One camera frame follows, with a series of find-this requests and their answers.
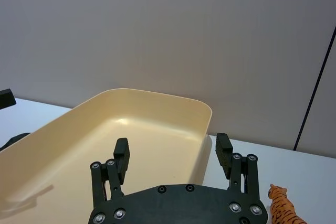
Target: table surface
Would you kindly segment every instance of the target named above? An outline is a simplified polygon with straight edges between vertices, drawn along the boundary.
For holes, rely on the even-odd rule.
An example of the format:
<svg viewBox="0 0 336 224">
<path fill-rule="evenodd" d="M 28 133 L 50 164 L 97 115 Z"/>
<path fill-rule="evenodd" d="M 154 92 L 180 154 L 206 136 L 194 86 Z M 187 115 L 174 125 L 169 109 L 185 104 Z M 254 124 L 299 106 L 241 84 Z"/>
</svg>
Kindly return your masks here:
<svg viewBox="0 0 336 224">
<path fill-rule="evenodd" d="M 16 105 L 0 110 L 0 146 L 11 137 L 33 132 L 70 110 L 23 99 L 16 101 Z M 210 138 L 213 144 L 203 185 L 227 189 L 228 181 L 215 153 L 216 137 Z M 266 209 L 271 204 L 267 193 L 272 183 L 288 188 L 288 198 L 307 223 L 334 223 L 336 159 L 237 140 L 231 143 L 234 152 L 258 156 L 260 200 Z"/>
</svg>

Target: toy tiger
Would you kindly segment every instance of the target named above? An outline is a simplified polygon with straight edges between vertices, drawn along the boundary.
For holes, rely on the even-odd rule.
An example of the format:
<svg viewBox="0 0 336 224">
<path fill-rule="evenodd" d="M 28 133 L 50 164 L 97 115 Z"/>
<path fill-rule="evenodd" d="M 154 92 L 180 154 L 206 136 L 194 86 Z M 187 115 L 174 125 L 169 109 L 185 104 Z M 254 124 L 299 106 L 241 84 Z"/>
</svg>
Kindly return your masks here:
<svg viewBox="0 0 336 224">
<path fill-rule="evenodd" d="M 268 198 L 272 200 L 270 211 L 272 224 L 307 224 L 295 213 L 292 202 L 287 199 L 287 189 L 271 184 Z"/>
</svg>

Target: black object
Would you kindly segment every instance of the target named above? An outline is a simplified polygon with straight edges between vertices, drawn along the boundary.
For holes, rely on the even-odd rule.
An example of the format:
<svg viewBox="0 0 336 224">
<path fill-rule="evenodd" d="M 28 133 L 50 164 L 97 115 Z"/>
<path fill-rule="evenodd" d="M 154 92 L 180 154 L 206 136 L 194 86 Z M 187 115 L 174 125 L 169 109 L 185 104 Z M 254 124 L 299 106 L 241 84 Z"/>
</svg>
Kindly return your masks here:
<svg viewBox="0 0 336 224">
<path fill-rule="evenodd" d="M 26 135 L 29 135 L 30 133 L 22 133 L 20 135 L 12 137 L 10 140 L 8 140 L 7 143 L 5 143 L 4 146 L 0 147 L 0 152 L 3 151 L 5 148 L 10 147 L 12 144 L 16 143 L 17 141 L 21 140 L 21 138 L 24 138 Z"/>
<path fill-rule="evenodd" d="M 15 104 L 16 101 L 11 89 L 0 91 L 0 110 Z"/>
<path fill-rule="evenodd" d="M 267 212 L 259 199 L 258 158 L 233 153 L 224 133 L 217 135 L 216 153 L 230 179 L 228 190 L 192 184 L 165 185 L 124 196 L 120 188 L 124 173 L 120 177 L 118 171 L 127 169 L 129 148 L 127 138 L 118 139 L 114 159 L 90 165 L 94 209 L 89 224 L 265 224 Z M 245 178 L 243 193 L 241 174 Z M 110 182 L 111 200 L 106 199 L 106 180 Z"/>
</svg>

